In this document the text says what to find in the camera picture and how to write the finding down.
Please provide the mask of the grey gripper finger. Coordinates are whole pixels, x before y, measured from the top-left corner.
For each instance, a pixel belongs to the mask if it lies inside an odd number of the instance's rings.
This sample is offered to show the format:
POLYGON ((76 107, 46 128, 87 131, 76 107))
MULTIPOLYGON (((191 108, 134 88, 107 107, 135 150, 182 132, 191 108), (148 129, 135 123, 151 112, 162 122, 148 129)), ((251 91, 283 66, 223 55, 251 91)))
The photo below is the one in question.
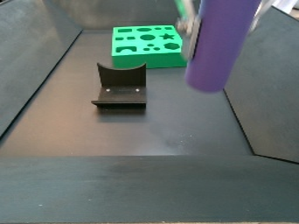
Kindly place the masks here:
POLYGON ((182 55, 187 60, 191 60, 198 43, 202 19, 194 9, 192 0, 174 1, 180 14, 175 28, 182 36, 182 55))
POLYGON ((252 19, 252 22, 251 22, 251 26, 250 26, 250 29, 248 29, 250 32, 252 32, 256 29, 258 21, 262 18, 262 16, 266 14, 266 12, 270 9, 271 5, 273 5, 273 0, 262 0, 260 1, 260 4, 259 4, 259 6, 256 8, 255 16, 254 16, 254 19, 252 19))

